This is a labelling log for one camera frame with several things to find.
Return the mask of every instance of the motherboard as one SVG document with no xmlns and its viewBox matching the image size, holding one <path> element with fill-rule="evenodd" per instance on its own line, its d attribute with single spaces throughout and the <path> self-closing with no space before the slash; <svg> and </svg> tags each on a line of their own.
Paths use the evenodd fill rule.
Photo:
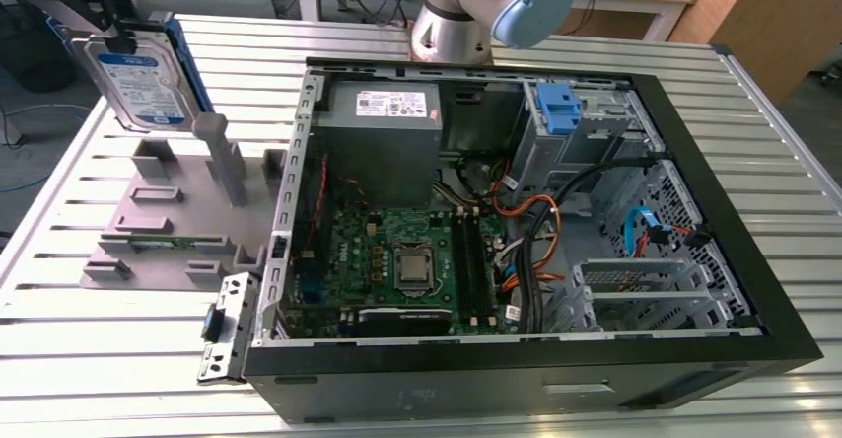
<svg viewBox="0 0 842 438">
<path fill-rule="evenodd" d="M 501 230 L 496 216 L 463 210 L 336 210 L 327 271 L 299 275 L 287 333 L 499 334 L 491 265 Z"/>
</svg>

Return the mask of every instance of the ram slot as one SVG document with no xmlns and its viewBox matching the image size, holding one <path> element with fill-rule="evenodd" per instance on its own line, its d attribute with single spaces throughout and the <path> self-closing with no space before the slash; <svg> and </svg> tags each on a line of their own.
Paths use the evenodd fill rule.
<svg viewBox="0 0 842 438">
<path fill-rule="evenodd" d="M 485 318 L 492 314 L 479 217 L 472 214 L 453 214 L 449 220 L 459 315 L 461 323 L 472 323 L 472 318 Z"/>
</svg>

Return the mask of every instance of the metal table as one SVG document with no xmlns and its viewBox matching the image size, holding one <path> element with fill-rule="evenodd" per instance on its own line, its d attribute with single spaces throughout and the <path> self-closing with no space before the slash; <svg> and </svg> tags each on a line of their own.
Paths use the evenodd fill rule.
<svg viewBox="0 0 842 438">
<path fill-rule="evenodd" d="M 181 16 L 243 155 L 284 147 L 307 55 L 405 59 L 403 31 Z M 142 134 L 96 106 L 0 257 L 0 436 L 300 431 L 320 436 L 842 436 L 842 194 L 735 61 L 707 46 L 553 37 L 501 65 L 654 74 L 696 138 L 826 358 L 675 410 L 291 429 L 249 386 L 199 388 L 209 293 L 76 284 L 128 186 Z M 189 134 L 167 134 L 201 153 Z"/>
</svg>

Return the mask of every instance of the blue hard drive label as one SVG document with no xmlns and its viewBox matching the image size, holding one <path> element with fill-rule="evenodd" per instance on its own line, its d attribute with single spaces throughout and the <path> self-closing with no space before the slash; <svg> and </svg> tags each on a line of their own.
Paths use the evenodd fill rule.
<svg viewBox="0 0 842 438">
<path fill-rule="evenodd" d="M 172 75 L 155 58 L 116 53 L 100 53 L 96 58 L 126 111 L 138 120 L 161 125 L 184 122 L 184 112 L 167 86 Z"/>
</svg>

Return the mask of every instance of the white label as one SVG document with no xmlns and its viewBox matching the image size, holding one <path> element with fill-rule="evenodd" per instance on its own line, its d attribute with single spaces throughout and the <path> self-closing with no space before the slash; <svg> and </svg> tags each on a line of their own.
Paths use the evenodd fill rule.
<svg viewBox="0 0 842 438">
<path fill-rule="evenodd" d="M 171 84 L 172 77 L 157 60 L 148 56 L 100 53 L 96 58 L 120 101 L 129 113 L 149 124 L 173 125 L 184 122 Z"/>
<path fill-rule="evenodd" d="M 516 180 L 508 175 L 503 175 L 503 184 L 511 189 L 516 189 Z"/>
<path fill-rule="evenodd" d="M 360 91 L 356 94 L 356 115 L 375 117 L 425 117 L 423 93 Z"/>
<path fill-rule="evenodd" d="M 520 319 L 520 307 L 515 305 L 505 305 L 505 319 L 512 320 L 513 322 Z"/>
</svg>

